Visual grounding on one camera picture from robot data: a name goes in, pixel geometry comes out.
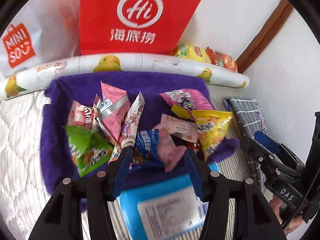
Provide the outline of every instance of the hi logo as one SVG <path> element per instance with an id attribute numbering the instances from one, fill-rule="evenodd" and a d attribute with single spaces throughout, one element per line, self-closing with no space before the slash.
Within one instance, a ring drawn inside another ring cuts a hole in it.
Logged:
<path id="1" fill-rule="evenodd" d="M 120 0 L 117 7 L 119 20 L 136 29 L 146 28 L 159 20 L 163 12 L 162 0 Z"/>
<path id="2" fill-rule="evenodd" d="M 11 30 L 2 38 L 8 53 L 8 63 L 11 68 L 35 56 L 30 35 L 23 23 L 18 26 L 10 25 Z"/>

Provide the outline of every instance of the haidilao logo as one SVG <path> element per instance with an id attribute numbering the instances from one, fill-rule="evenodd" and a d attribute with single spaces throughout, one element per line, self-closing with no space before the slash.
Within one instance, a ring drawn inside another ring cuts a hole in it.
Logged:
<path id="1" fill-rule="evenodd" d="M 162 12 L 162 0 L 120 0 L 117 7 L 119 20 L 136 29 L 153 25 Z"/>

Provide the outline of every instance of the blue snack packet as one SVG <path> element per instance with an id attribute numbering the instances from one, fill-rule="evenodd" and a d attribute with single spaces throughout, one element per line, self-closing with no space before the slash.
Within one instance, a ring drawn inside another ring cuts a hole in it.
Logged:
<path id="1" fill-rule="evenodd" d="M 145 130 L 137 133 L 132 155 L 132 169 L 164 167 L 164 163 L 158 157 L 158 135 L 159 130 Z"/>

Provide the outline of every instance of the white shopping bag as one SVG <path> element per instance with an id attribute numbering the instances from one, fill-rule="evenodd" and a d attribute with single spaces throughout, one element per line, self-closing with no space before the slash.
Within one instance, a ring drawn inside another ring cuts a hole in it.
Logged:
<path id="1" fill-rule="evenodd" d="M 1 36 L 2 75 L 77 56 L 79 6 L 80 0 L 29 0 Z"/>

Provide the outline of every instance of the screw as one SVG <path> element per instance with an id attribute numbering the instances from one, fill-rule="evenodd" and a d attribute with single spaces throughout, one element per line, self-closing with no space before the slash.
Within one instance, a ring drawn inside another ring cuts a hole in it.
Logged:
<path id="1" fill-rule="evenodd" d="M 249 184 L 249 185 L 253 184 L 253 179 L 251 178 L 246 178 L 244 181 L 246 182 L 246 184 Z"/>
<path id="2" fill-rule="evenodd" d="M 99 178 L 103 178 L 105 175 L 106 175 L 106 172 L 105 172 L 105 171 L 99 171 L 99 172 L 97 173 L 97 176 L 98 176 Z"/>
<path id="3" fill-rule="evenodd" d="M 65 184 L 65 185 L 69 184 L 70 182 L 71 182 L 71 179 L 70 179 L 70 178 L 65 178 L 65 179 L 63 179 L 63 181 L 62 181 L 62 183 Z"/>
<path id="4" fill-rule="evenodd" d="M 211 175 L 212 177 L 219 177 L 220 173 L 217 172 L 217 171 L 211 171 L 211 172 L 210 172 L 210 175 Z"/>

